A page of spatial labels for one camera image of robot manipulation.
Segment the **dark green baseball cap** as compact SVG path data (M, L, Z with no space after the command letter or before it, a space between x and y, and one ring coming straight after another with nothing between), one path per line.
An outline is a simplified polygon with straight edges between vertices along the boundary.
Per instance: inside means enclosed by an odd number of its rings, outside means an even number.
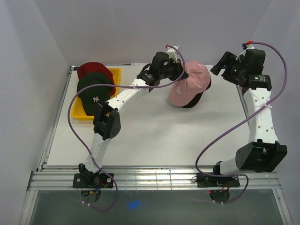
M112 81L103 73L91 72L84 75L77 84L77 92L87 86L94 84L112 84ZM112 87L97 86L89 88L81 92L78 97L82 101L82 106L86 115L94 116L96 112L96 104L98 101L105 102L110 99Z

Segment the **black baseball cap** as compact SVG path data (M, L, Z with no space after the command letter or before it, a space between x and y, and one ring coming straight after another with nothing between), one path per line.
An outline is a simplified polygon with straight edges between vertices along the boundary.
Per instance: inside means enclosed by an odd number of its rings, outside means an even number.
M189 109L189 108L193 108L194 106L196 106L198 104L198 102L200 101L203 93L205 91L207 91L210 87L211 87L211 81L209 82L207 88L203 92L196 94L195 97L188 104L186 104L185 106L182 106L182 108Z

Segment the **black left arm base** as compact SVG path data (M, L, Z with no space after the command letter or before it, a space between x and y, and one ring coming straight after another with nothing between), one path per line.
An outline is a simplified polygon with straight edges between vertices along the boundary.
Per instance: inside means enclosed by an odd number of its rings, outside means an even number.
M80 173L76 173L73 179L73 188L112 188L113 181L104 173L98 173L92 180L87 180Z

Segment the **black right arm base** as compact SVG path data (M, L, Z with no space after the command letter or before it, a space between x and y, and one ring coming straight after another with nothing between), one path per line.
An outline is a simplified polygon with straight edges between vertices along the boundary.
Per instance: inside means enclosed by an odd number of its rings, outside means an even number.
M197 173L196 176L192 177L191 182L196 183L198 188L240 187L238 178L217 178L206 176L201 173Z

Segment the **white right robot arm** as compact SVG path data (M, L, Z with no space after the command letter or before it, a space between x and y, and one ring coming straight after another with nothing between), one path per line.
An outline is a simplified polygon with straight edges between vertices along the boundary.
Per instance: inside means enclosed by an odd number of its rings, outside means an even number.
M265 51L251 48L239 56L225 52L211 69L214 75L223 69L223 79L239 88L249 127L248 143L232 159L219 161L213 167L211 179L217 186L223 186L229 175L243 171L271 173L287 155L287 147L279 143L275 133L271 106L267 104L272 85L270 76L262 74L265 56Z

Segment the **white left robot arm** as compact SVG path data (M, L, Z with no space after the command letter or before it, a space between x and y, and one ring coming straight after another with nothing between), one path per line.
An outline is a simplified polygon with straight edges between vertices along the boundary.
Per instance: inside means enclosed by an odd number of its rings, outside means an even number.
M96 105L94 116L94 136L89 157L79 164L79 173L88 187L99 183L99 171L106 149L110 141L121 130L122 114L138 99L150 93L153 89L162 88L160 82L168 79L171 83L185 79L185 61L177 47L168 47L166 52L157 52L152 62L144 67L134 81L112 99Z

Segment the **pink baseball cap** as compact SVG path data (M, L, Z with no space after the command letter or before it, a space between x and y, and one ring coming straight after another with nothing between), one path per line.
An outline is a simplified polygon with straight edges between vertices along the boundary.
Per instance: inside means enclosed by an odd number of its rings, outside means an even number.
M185 106L196 94L203 92L211 81L207 67L198 61L188 61L185 65L188 78L175 82L169 92L168 100L176 107Z

